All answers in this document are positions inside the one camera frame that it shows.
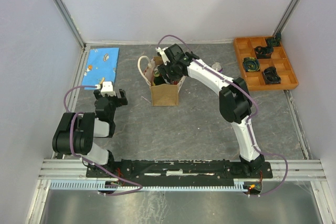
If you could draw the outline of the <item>green glass bottle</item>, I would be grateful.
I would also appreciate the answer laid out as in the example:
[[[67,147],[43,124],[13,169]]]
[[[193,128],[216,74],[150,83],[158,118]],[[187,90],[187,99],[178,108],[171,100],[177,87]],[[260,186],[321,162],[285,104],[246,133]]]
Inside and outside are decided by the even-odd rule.
[[[160,73],[155,73],[154,74],[153,83],[154,83],[155,86],[166,84],[164,78],[162,77],[162,75]]]

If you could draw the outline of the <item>burlap canvas bag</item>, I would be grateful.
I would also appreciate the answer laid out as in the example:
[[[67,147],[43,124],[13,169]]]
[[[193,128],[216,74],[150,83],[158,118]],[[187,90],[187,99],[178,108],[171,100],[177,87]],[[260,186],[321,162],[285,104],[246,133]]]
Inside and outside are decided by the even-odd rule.
[[[172,82],[155,86],[153,83],[154,69],[162,64],[162,58],[155,56],[150,59],[148,56],[140,56],[138,59],[138,71],[149,86],[151,92],[151,103],[153,106],[178,106],[179,105],[179,92],[186,79],[182,77],[179,82]]]

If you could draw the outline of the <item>purple Fanta can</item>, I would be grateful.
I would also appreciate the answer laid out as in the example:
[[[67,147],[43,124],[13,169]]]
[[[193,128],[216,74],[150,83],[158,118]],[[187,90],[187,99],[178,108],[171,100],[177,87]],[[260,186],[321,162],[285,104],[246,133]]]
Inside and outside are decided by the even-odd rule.
[[[219,62],[215,62],[215,63],[213,63],[213,64],[211,65],[211,67],[212,67],[215,71],[217,71],[217,72],[219,72],[219,73],[222,73],[222,71],[223,71],[223,67],[222,67],[222,65],[221,65]]]

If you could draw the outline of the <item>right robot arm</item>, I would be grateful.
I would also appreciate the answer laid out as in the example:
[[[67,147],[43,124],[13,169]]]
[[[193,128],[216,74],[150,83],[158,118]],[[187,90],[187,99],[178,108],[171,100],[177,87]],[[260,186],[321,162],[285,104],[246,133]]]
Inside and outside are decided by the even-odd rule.
[[[167,81],[177,81],[190,77],[206,85],[218,95],[219,111],[235,132],[239,145],[241,172],[246,177],[254,177],[265,162],[258,150],[253,127],[251,125],[251,106],[255,104],[242,78],[233,79],[208,66],[192,52],[184,52],[173,44],[169,47],[156,47],[163,63],[158,70]]]

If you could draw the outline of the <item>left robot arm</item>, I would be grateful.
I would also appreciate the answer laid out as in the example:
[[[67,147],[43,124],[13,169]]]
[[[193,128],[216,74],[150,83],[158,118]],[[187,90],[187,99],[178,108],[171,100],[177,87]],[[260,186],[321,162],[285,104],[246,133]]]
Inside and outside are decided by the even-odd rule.
[[[75,113],[63,114],[53,137],[54,152],[64,155],[79,155],[87,162],[98,164],[98,171],[105,177],[112,176],[116,164],[111,151],[99,147],[93,142],[94,138],[111,138],[115,132],[114,116],[117,108],[128,105],[123,89],[120,96],[102,95],[94,91],[96,101],[95,111],[86,112],[76,119]]]

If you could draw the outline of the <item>blue patterned cloth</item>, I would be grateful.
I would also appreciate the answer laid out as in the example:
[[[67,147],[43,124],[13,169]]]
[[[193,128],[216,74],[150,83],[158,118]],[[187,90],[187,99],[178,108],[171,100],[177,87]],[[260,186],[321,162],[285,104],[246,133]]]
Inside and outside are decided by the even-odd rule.
[[[93,90],[88,86],[95,86],[104,81],[115,83],[118,57],[119,48],[116,47],[90,49],[81,86]]]

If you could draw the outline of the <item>blue yellow rolled sock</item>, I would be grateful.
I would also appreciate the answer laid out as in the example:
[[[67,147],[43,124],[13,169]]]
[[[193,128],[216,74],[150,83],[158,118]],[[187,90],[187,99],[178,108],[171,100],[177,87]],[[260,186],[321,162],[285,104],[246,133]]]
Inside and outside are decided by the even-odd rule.
[[[258,59],[254,57],[245,57],[243,59],[243,67],[246,72],[260,71],[260,63]]]

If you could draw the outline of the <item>dark rolled sock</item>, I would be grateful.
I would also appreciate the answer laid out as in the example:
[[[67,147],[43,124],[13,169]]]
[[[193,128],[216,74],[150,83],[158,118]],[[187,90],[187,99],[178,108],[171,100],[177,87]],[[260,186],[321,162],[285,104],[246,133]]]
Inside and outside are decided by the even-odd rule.
[[[257,46],[254,48],[257,59],[270,59],[274,48],[272,46]]]

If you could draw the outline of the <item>orange compartment tray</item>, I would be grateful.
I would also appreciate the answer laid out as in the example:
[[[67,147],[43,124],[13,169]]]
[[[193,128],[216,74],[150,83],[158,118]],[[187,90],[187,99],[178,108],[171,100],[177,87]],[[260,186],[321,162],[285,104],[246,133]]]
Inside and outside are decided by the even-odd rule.
[[[267,36],[262,37],[238,37],[234,39],[236,58],[239,65],[240,73],[245,79],[249,91],[266,91],[266,90],[293,90],[299,82],[287,57],[282,45],[274,47],[274,51],[269,59],[259,59],[260,70],[247,72],[245,71],[243,60],[247,57],[256,58],[255,48],[258,46],[266,47]],[[267,84],[263,77],[264,70],[269,67],[275,67],[278,76],[281,78],[279,84]]]

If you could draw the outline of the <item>black rolled sock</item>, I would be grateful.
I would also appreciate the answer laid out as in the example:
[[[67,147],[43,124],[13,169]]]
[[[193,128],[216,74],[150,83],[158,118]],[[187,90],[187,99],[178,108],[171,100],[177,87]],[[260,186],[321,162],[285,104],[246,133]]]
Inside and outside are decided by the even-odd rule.
[[[281,78],[277,74],[277,70],[275,67],[266,68],[263,71],[262,75],[263,75],[265,84],[280,84],[281,83]]]

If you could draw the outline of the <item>teal rolled sock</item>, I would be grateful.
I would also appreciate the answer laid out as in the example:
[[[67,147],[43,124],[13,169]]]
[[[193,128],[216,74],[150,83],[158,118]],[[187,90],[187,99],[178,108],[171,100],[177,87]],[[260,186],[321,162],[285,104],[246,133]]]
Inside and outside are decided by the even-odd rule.
[[[280,47],[281,46],[281,32],[277,32],[273,37],[268,37],[265,42],[268,47]]]

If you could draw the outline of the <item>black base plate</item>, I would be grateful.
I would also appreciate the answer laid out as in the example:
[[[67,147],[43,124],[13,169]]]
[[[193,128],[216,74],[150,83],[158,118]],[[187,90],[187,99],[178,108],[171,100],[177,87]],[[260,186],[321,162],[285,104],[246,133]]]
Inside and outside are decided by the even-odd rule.
[[[107,170],[144,187],[232,186],[234,179],[273,178],[269,162],[250,167],[241,161],[232,162],[225,159],[212,161],[123,159],[115,161],[114,165],[114,169]]]

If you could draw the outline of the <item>aluminium frame rail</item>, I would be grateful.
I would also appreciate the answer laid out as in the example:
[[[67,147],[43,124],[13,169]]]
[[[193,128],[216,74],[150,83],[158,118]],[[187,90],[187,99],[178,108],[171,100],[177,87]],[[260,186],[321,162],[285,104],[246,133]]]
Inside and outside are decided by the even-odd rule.
[[[280,181],[286,171],[285,161],[270,160],[274,181]],[[40,179],[86,179],[87,168],[78,159],[45,159]],[[287,181],[326,181],[320,160],[289,160]]]

